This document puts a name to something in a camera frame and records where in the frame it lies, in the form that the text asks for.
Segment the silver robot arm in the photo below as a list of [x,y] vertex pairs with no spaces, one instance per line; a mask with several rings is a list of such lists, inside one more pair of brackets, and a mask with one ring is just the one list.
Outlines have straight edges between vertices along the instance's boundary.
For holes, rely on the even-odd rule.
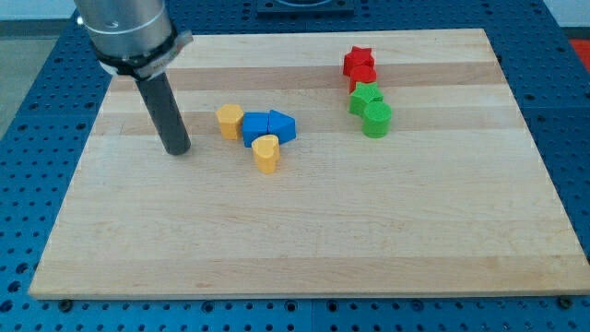
[[100,65],[114,76],[151,80],[194,38],[172,23],[165,0],[75,0]]

